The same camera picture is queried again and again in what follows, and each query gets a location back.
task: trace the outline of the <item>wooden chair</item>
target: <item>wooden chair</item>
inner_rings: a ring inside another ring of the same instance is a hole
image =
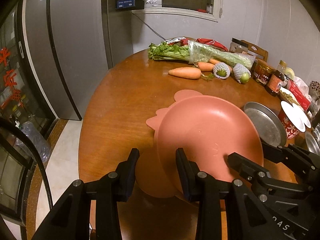
[[[245,42],[246,44],[248,44],[248,50],[249,51],[261,56],[262,57],[261,59],[263,61],[267,62],[267,60],[268,60],[268,52],[266,50],[258,47],[257,45],[255,45],[253,43],[247,42],[245,40],[241,40],[241,41]]]

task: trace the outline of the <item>white wall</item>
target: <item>white wall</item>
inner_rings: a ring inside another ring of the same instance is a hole
[[[320,81],[319,31],[298,0],[223,0],[218,23],[179,15],[139,15],[164,38],[212,38],[229,47],[231,38],[257,44],[269,52],[268,63],[282,59],[305,82]],[[132,15],[133,52],[158,44],[155,35]]]
[[[272,66],[282,59],[308,84],[316,74],[320,81],[318,36],[315,23],[299,0],[264,0],[257,45],[269,52]]]

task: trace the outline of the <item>window sill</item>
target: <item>window sill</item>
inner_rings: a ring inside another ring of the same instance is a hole
[[[139,14],[174,14],[200,18],[212,22],[218,22],[217,19],[208,13],[197,12],[193,10],[181,9],[181,8],[167,8],[167,7],[151,7],[145,8],[144,10],[133,10],[131,11],[135,15]]]

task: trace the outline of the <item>electrical cable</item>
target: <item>electrical cable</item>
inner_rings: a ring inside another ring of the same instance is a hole
[[[38,167],[39,167],[39,170],[40,170],[40,173],[42,176],[42,180],[44,183],[44,188],[47,193],[49,208],[52,209],[53,202],[52,202],[52,195],[51,195],[51,191],[50,191],[48,177],[47,177],[47,174],[45,173],[44,165],[42,163],[41,157],[40,157],[36,147],[30,141],[30,139],[22,131],[19,130],[19,128],[15,127],[11,122],[7,121],[6,119],[4,119],[2,117],[0,117],[0,127],[9,131],[15,137],[20,139],[29,148],[34,159],[36,160],[36,163],[38,164]]]
[[[145,26],[147,26],[150,30],[153,31],[154,34],[156,34],[158,37],[160,37],[161,39],[163,39],[164,41],[166,40],[164,37],[162,37],[159,33],[157,33],[154,29],[152,29],[148,24],[146,24],[143,20],[140,19],[140,17],[138,17],[137,15],[135,15],[134,13],[132,13],[135,17],[137,17],[140,21],[142,21],[144,23]]]

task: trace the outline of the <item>red chinese decoration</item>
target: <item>red chinese decoration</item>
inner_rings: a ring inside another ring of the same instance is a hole
[[[7,65],[8,65],[7,57],[10,56],[11,52],[8,51],[8,49],[6,47],[3,47],[0,50],[0,54],[2,54],[2,56],[0,55],[0,63],[4,62],[4,66],[7,67]]]
[[[4,80],[4,86],[7,87],[9,86],[10,88],[12,88],[14,85],[17,85],[17,83],[14,81],[14,77],[17,75],[16,73],[14,73],[12,76],[10,76],[11,73],[13,73],[14,70],[9,70],[7,71],[7,73],[3,76],[3,80]]]
[[[17,75],[16,73],[14,73],[14,70],[11,69],[9,71],[6,72],[6,74],[3,76],[3,80],[4,80],[4,86],[5,87],[10,87],[10,90],[12,92],[12,96],[10,96],[3,104],[2,104],[2,108],[5,108],[6,105],[9,103],[10,100],[15,100],[18,103],[20,103],[20,106],[23,107],[23,103],[21,101],[21,90],[16,89],[14,86],[17,85],[17,83],[14,81],[14,77]]]

